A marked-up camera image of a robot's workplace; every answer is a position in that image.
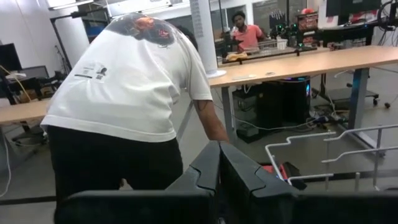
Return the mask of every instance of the gray floor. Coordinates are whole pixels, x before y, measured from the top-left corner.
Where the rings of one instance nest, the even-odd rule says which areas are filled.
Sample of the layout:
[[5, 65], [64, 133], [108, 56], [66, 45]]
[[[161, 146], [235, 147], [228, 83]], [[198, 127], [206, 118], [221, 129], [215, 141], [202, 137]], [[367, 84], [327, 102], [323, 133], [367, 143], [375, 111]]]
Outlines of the gray floor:
[[[397, 65], [386, 66], [393, 70], [398, 70]], [[352, 75], [342, 74], [338, 78], [328, 76], [327, 87], [341, 88], [345, 83], [351, 82]], [[313, 86], [319, 85], [319, 77], [312, 81]], [[396, 89], [398, 83], [398, 76], [396, 73], [385, 72], [382, 70], [371, 70], [371, 78], [369, 79], [368, 89], [376, 91], [381, 95], [380, 107], [374, 109], [372, 101], [366, 100], [365, 117], [363, 120], [364, 126], [375, 126], [379, 124], [397, 124], [398, 123], [398, 102], [392, 105], [390, 110], [384, 109], [382, 106], [384, 102], [392, 101], [398, 94]], [[214, 95], [215, 103], [221, 106], [221, 102], [216, 94]], [[186, 94], [182, 96], [180, 102], [175, 106], [173, 113], [173, 122], [175, 128], [180, 126], [183, 114], [188, 106], [189, 98]], [[220, 119], [223, 120], [223, 113], [217, 110]], [[273, 134], [260, 141], [252, 144], [246, 144], [242, 141], [237, 142], [237, 147], [242, 150], [249, 157], [258, 162], [267, 162], [264, 146], [273, 142], [282, 142], [288, 136], [298, 135], [297, 133], [284, 131], [278, 134]], [[376, 133], [369, 133], [373, 138]], [[390, 129], [384, 132], [383, 145], [394, 146], [398, 145], [398, 129]], [[205, 132], [200, 125], [196, 113], [192, 113], [187, 130], [180, 142], [184, 167], [187, 168], [189, 163], [200, 153], [203, 147], [207, 144]], [[321, 139], [311, 139], [295, 141], [290, 147], [282, 147], [273, 150], [276, 158], [279, 161], [289, 161], [296, 165], [303, 175], [321, 174], [324, 172], [324, 167], [320, 164], [320, 160], [325, 157], [325, 143]], [[345, 139], [339, 143], [331, 145], [331, 157], [336, 157], [343, 151], [350, 151], [359, 149], [360, 146], [355, 142]], [[18, 152], [30, 149], [18, 149]], [[372, 170], [373, 168], [372, 155], [356, 155], [347, 157], [341, 162], [333, 164], [331, 170], [333, 172], [345, 171], [361, 171]], [[381, 169], [398, 169], [398, 152], [388, 152], [385, 159], [381, 159]], [[6, 185], [7, 177], [0, 177], [0, 191]], [[397, 179], [381, 179], [380, 185], [392, 185], [397, 182]], [[331, 184], [331, 190], [353, 190], [353, 181], [339, 181]], [[322, 190], [322, 184], [312, 184], [308, 190]], [[362, 180], [361, 190], [371, 190], [371, 181]], [[42, 147], [38, 153], [23, 165], [12, 171], [12, 182], [8, 194], [2, 199], [20, 198], [20, 197], [39, 197], [46, 195], [55, 195], [53, 184], [53, 172], [50, 163], [50, 154], [46, 147]], [[0, 223], [37, 223], [46, 224], [52, 222], [52, 214], [54, 210], [54, 203], [38, 203], [30, 205], [15, 205], [3, 206], [0, 208]]]

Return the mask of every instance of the computer tower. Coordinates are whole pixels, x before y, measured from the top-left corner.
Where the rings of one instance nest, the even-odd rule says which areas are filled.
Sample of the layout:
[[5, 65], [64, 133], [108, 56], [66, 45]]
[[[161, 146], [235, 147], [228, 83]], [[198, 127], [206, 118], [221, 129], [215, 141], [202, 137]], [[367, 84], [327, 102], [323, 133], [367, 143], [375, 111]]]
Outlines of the computer tower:
[[265, 82], [233, 92], [237, 136], [250, 143], [282, 126], [281, 83]]
[[283, 121], [297, 124], [306, 123], [310, 116], [310, 77], [290, 78], [282, 83]]

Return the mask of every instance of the person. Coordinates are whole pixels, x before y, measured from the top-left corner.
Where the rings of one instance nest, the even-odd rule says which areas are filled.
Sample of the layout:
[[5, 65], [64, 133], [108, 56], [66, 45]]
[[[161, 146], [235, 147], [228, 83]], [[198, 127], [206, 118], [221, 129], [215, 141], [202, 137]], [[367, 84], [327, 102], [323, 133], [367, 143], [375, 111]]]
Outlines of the person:
[[233, 33], [233, 39], [241, 41], [238, 45], [238, 53], [245, 49], [258, 47], [258, 42], [264, 40], [264, 33], [257, 25], [246, 25], [244, 20], [246, 15], [243, 11], [238, 11], [232, 16], [232, 22], [237, 28]]
[[228, 141], [192, 33], [142, 14], [111, 22], [50, 100], [57, 203], [84, 190], [166, 189], [183, 172], [172, 106], [186, 88], [210, 140]]

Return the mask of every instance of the red object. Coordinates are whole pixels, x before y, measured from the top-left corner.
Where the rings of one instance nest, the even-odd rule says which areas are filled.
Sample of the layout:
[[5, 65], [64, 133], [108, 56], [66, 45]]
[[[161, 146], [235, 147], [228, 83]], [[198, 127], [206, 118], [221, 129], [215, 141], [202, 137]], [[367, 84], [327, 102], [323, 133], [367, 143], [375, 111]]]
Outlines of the red object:
[[301, 11], [301, 14], [309, 14], [309, 13], [313, 13], [314, 10], [313, 9], [303, 9], [303, 11]]
[[[266, 165], [266, 166], [263, 166], [262, 168], [264, 168], [266, 171], [268, 171], [268, 173], [276, 175], [276, 172], [274, 171], [274, 167], [272, 165]], [[280, 174], [282, 174], [282, 177], [284, 180], [287, 180], [289, 178], [286, 174], [286, 170], [285, 170], [285, 167], [283, 167], [283, 165], [279, 166], [279, 172], [280, 172]]]

